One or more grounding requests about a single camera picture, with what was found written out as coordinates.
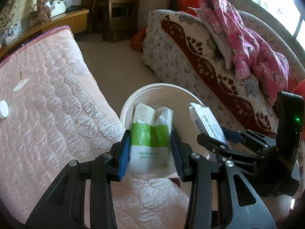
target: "green stripe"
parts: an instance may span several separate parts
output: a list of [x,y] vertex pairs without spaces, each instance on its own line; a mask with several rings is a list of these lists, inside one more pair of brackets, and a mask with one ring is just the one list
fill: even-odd
[[132,123],[130,145],[168,147],[169,143],[167,125],[151,126],[145,123]]

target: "barcode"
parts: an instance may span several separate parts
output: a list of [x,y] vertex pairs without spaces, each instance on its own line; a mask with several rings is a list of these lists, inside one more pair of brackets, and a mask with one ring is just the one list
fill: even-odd
[[197,127],[198,132],[203,133],[204,127],[202,125],[202,122],[199,119],[194,120],[195,126]]

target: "mattress pad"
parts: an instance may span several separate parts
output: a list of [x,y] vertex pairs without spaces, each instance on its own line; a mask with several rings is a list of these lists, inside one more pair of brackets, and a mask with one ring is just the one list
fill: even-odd
[[[93,160],[125,131],[68,27],[0,65],[2,99],[9,115],[0,120],[0,197],[21,223],[68,161]],[[112,183],[112,196],[118,228],[183,228],[189,199],[168,178],[125,177]]]

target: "wooden chair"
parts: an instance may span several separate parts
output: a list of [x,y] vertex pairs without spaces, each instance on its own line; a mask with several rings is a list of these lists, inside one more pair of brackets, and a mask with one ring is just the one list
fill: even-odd
[[139,0],[96,0],[103,40],[130,39],[137,33]]

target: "photo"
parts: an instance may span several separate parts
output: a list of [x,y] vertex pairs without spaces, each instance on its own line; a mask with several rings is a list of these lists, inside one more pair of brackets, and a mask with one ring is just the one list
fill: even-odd
[[21,21],[17,21],[13,23],[11,26],[9,26],[5,32],[5,42],[6,45],[11,43],[14,39],[16,39],[18,36],[22,34],[21,30]]
[[45,5],[51,9],[51,17],[66,12],[66,0],[49,0]]

